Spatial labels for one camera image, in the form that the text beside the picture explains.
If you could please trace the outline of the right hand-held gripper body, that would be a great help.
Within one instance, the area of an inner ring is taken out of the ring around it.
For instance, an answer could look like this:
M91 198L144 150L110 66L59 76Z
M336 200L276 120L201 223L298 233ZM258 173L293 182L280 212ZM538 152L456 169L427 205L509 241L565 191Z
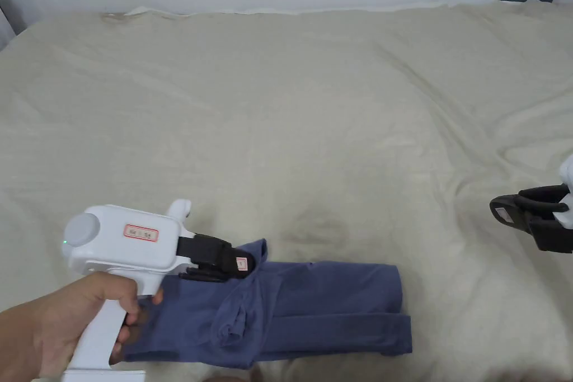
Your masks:
M561 204L567 206L565 212L556 213L556 220L565 228L572 230L572 160L566 160L560 166L559 175L564 185L568 188L568 193L560 200Z

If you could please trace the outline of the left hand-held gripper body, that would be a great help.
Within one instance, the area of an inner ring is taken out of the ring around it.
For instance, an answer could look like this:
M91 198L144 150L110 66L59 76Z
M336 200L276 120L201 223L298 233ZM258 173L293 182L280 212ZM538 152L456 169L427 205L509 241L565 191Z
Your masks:
M185 199L175 200L166 215L92 206L67 224L62 252L80 275L112 273L134 280L138 296L152 296L165 276L191 266L176 254L180 238L194 236L184 227L190 211ZM125 316L117 300L105 301L78 341L63 381L145 381L145 371L114 370L109 363Z

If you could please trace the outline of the person's left hand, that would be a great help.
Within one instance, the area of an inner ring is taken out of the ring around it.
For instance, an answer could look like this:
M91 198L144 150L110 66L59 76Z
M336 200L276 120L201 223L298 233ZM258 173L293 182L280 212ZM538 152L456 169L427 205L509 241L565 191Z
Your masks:
M57 291L7 309L1 314L2 381L32 381L64 373L81 335L106 300L117 300L126 317L107 359L122 357L143 319L135 281L93 273Z

